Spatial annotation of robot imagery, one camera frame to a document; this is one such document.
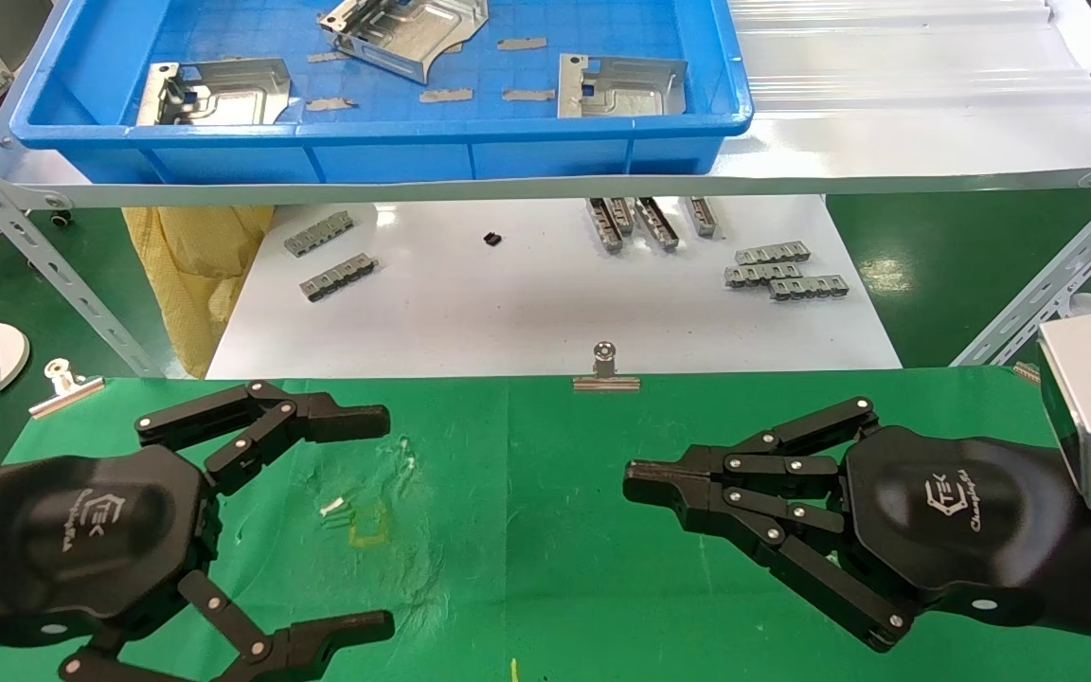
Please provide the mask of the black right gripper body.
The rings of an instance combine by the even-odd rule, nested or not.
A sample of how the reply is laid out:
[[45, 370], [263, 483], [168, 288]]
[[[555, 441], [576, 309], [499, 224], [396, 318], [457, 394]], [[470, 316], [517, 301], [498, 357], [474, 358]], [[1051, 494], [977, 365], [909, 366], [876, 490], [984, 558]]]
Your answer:
[[1046, 617], [1040, 579], [1079, 508], [1051, 448], [887, 426], [844, 463], [854, 535], [884, 593], [992, 625]]

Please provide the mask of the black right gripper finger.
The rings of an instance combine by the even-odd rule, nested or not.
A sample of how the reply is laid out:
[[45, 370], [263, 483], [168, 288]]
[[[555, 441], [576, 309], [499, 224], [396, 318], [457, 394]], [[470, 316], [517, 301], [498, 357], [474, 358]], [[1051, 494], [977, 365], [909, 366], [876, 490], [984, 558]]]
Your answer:
[[832, 561], [843, 518], [718, 482], [663, 482], [662, 505], [688, 533], [722, 538], [874, 653], [890, 653], [913, 617]]
[[631, 460], [623, 493], [631, 501], [705, 499], [710, 484], [783, 499], [823, 499], [846, 472], [828, 455], [878, 428], [873, 402], [836, 403], [776, 424], [735, 445], [692, 444], [678, 460]]

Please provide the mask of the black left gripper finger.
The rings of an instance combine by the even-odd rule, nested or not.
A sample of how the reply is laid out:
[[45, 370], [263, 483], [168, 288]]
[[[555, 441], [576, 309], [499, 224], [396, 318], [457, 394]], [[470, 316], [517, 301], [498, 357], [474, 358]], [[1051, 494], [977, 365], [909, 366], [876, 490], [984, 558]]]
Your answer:
[[[215, 681], [319, 681], [339, 649], [387, 641], [395, 632], [389, 610], [295, 622], [264, 634], [204, 571], [190, 571], [177, 585], [179, 596], [233, 646], [233, 661]], [[122, 663], [125, 635], [97, 632], [60, 666], [63, 681], [179, 681], [137, 665]]]
[[343, 443], [389, 435], [380, 404], [341, 406], [326, 392], [290, 393], [259, 381], [224, 388], [142, 416], [139, 443], [172, 452], [218, 436], [233, 439], [204, 463], [213, 492], [233, 495], [300, 441]]

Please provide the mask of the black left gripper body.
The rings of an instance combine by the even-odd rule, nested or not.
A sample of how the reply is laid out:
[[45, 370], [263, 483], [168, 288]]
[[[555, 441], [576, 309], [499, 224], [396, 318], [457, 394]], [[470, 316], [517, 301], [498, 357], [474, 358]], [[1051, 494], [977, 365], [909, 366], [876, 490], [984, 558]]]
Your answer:
[[0, 647], [148, 637], [185, 609], [178, 584], [220, 534], [206, 476], [165, 446], [1, 466]]

